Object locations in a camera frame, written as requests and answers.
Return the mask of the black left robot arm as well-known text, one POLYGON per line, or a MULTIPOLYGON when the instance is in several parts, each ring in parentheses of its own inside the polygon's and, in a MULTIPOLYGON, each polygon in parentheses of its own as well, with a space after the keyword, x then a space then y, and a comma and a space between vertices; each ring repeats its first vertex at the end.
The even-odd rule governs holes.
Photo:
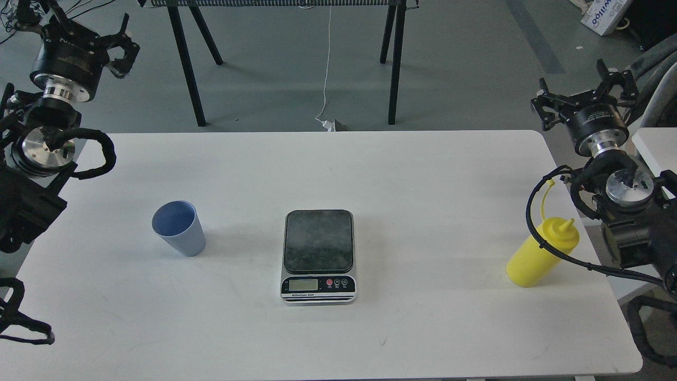
POLYGON ((28 1, 8 17, 15 31, 41 37, 30 78, 35 93, 7 84, 2 97, 2 252, 14 253, 44 233, 66 209, 60 191, 71 178, 103 176, 116 164, 111 138, 81 127, 76 104, 97 93, 104 68, 123 79, 140 47, 127 34, 129 15, 120 31, 100 35, 70 19, 55 2, 48 23, 28 1))

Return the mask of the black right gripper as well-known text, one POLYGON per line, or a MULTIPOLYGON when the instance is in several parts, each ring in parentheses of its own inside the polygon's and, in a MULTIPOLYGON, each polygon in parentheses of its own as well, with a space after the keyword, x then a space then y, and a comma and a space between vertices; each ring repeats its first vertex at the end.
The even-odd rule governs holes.
POLYGON ((633 108, 637 104, 639 91, 631 70, 610 71, 598 59, 597 72, 601 78, 597 102, 602 104, 580 110, 582 101, 578 96, 551 93, 543 77, 539 79, 540 93, 531 100, 542 130, 549 131, 556 124, 565 123, 574 151, 581 157, 596 157, 607 150, 619 149, 628 140, 629 132, 616 106, 633 108), (611 95, 616 86, 621 87, 619 99, 611 95))

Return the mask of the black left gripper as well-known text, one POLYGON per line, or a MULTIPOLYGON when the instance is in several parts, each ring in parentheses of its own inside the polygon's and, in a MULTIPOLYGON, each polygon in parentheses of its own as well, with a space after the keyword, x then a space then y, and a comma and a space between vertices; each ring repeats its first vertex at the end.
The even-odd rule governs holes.
POLYGON ((134 65, 140 46, 126 35, 128 23, 129 14, 124 14, 120 30, 102 37, 78 23, 65 30, 57 21, 48 22, 30 79, 40 89, 46 89, 49 79, 69 82, 76 87, 76 101, 92 101, 107 63, 116 79, 125 78, 134 65), (123 57, 109 58, 113 48, 121 48, 123 57))

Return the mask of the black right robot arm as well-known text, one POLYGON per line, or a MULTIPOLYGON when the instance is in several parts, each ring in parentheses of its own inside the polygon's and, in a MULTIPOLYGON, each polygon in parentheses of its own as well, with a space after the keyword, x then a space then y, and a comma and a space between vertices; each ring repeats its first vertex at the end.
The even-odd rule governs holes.
POLYGON ((619 107, 633 108, 638 90, 629 70, 611 71, 603 60, 596 63, 600 84, 574 95, 551 92, 539 79, 540 93, 531 99, 542 129, 563 123, 575 153, 587 157, 580 169, 559 166, 544 175, 529 194, 526 224, 537 246, 557 258, 590 271, 658 285, 675 297, 675 173, 665 170, 652 176, 638 168, 622 145, 629 138, 619 107), (569 183, 576 209, 602 222, 603 236, 616 267, 582 262, 557 249, 554 240, 537 231, 532 202, 548 180, 560 176, 569 183))

